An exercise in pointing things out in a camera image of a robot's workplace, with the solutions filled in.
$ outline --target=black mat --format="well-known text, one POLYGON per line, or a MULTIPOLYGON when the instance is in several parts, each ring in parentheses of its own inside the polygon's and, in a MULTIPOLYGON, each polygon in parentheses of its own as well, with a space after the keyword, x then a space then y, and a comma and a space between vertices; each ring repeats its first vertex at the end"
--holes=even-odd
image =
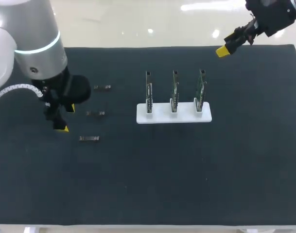
MULTIPOLYGON (((63 113, 69 134, 52 130, 34 93, 2 97, 0 224, 296 225, 296 50, 215 49, 67 49, 73 74, 112 85, 63 113), (136 123, 146 70, 154 102, 169 101, 178 70, 183 102, 199 68, 212 123, 136 123)), ((16 67, 7 85, 21 82, 16 67)))

